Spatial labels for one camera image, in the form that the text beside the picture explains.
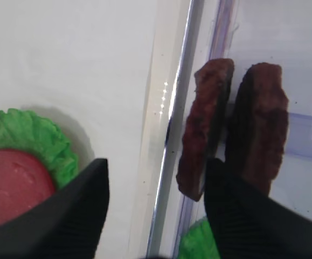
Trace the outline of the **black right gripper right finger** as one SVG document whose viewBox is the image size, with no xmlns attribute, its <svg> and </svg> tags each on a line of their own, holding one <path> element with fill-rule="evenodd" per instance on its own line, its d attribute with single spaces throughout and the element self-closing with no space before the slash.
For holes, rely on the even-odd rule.
<svg viewBox="0 0 312 259">
<path fill-rule="evenodd" d="M 208 159 L 204 206 L 221 258 L 312 258 L 312 221 Z"/>
</svg>

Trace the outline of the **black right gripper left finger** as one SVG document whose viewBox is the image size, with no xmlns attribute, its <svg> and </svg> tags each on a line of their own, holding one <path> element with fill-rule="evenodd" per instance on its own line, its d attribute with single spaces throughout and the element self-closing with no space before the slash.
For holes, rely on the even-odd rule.
<svg viewBox="0 0 312 259">
<path fill-rule="evenodd" d="M 94 258 L 109 205 L 107 159 L 0 226 L 0 258 Z"/>
</svg>

